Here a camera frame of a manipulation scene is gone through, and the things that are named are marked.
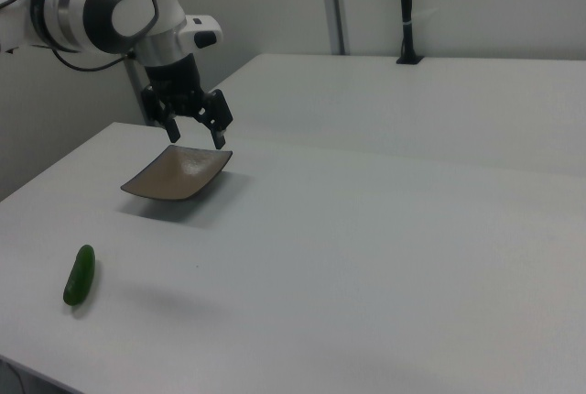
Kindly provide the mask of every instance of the white wall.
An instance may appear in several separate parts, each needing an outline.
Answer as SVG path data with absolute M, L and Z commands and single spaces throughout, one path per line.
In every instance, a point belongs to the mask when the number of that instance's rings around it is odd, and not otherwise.
M 261 53 L 331 53 L 324 0 L 180 2 L 190 14 L 214 16 L 223 29 L 224 43 L 198 57 L 206 89 Z
M 352 54 L 397 55 L 400 0 L 344 0 Z M 416 51 L 586 59 L 584 0 L 414 0 Z
M 0 200 L 112 122 L 142 120 L 124 67 L 78 73 L 32 48 L 0 54 L 0 118 Z

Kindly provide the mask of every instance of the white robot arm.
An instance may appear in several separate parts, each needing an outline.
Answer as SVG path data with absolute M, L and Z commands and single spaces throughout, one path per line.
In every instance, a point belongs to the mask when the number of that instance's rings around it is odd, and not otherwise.
M 0 0 L 0 52 L 42 46 L 63 52 L 134 52 L 151 84 L 143 103 L 151 120 L 179 139 L 175 115 L 192 116 L 217 148 L 232 115 L 221 91 L 205 93 L 194 53 L 222 41 L 211 16 L 186 16 L 178 0 Z

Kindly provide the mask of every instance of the plate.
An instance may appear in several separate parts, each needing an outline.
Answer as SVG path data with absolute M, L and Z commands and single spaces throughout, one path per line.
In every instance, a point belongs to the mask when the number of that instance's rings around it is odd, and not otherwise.
M 120 188 L 148 199 L 188 200 L 222 172 L 232 154 L 232 151 L 169 145 L 150 165 Z

